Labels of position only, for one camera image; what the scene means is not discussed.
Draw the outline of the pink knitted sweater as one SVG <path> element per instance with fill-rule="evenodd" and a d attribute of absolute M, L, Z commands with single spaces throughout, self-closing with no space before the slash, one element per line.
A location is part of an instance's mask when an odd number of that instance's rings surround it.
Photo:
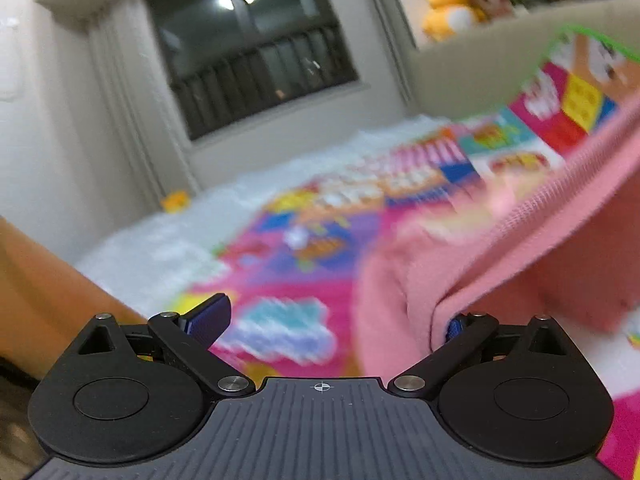
<path fill-rule="evenodd" d="M 461 313 L 507 323 L 556 315 L 613 333 L 639 305 L 639 101 L 628 99 L 531 190 L 503 182 L 486 221 L 443 240 L 405 221 L 364 258 L 355 340 L 391 380 L 445 342 Z"/>

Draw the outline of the white bed sheet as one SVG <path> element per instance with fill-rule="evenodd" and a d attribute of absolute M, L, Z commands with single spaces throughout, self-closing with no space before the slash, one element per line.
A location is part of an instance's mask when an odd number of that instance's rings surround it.
<path fill-rule="evenodd" d="M 280 193 L 315 176 L 358 164 L 447 125 L 419 115 L 268 169 L 241 174 L 198 194 L 176 214 L 158 212 L 119 230 L 85 254 L 75 269 L 145 318 L 165 311 L 192 284 L 222 270 L 214 255 Z"/>

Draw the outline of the colourful cartoon play mat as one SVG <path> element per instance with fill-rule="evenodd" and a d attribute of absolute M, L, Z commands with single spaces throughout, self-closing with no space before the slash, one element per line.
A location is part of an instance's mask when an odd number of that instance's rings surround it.
<path fill-rule="evenodd" d="M 537 314 L 499 320 L 436 396 L 407 399 L 360 367 L 362 263 L 407 220 L 443 240 L 486 221 L 503 182 L 531 190 L 630 98 L 639 55 L 562 31 L 518 96 L 272 200 L 219 254 L 235 301 L 213 354 L 258 391 L 215 408 L 185 479 L 634 479 L 639 474 L 639 306 L 613 333 Z"/>

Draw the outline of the small orange toy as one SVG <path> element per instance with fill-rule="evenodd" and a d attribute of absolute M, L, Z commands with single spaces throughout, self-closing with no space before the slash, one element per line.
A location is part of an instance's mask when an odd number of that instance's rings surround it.
<path fill-rule="evenodd" d="M 166 195 L 161 201 L 163 211 L 166 214 L 178 214 L 191 205 L 191 196 L 188 192 L 180 190 Z"/>

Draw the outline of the person's bare leg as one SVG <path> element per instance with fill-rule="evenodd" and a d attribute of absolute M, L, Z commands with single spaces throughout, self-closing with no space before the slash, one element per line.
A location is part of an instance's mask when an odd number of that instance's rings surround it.
<path fill-rule="evenodd" d="M 145 318 L 6 220 L 1 221 L 1 356 L 41 379 L 97 314 Z"/>

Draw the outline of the white curtain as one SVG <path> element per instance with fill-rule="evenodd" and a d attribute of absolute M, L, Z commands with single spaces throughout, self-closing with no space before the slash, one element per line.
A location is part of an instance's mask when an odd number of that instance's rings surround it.
<path fill-rule="evenodd" d="M 167 195 L 202 187 L 145 0 L 115 0 L 93 14 L 89 46 L 108 112 L 134 180 L 154 209 Z"/>

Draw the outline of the beige padded headboard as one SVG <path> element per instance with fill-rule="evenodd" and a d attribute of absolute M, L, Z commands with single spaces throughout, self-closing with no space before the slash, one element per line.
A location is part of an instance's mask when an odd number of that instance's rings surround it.
<path fill-rule="evenodd" d="M 582 26 L 639 51 L 639 0 L 573 0 L 473 27 L 408 54 L 411 104 L 465 118 L 506 104 L 564 29 Z"/>

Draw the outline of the dark barred window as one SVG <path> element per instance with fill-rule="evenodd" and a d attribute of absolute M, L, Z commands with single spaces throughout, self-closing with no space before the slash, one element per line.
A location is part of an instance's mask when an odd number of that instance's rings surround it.
<path fill-rule="evenodd" d="M 145 0 L 195 141 L 358 80 L 330 0 Z"/>

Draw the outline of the yellow plush duck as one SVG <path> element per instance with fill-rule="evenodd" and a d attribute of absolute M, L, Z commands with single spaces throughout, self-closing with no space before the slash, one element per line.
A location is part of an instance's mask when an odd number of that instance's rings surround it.
<path fill-rule="evenodd" d="M 482 9 L 471 0 L 426 0 L 430 8 L 422 29 L 431 40 L 442 42 L 487 21 Z"/>

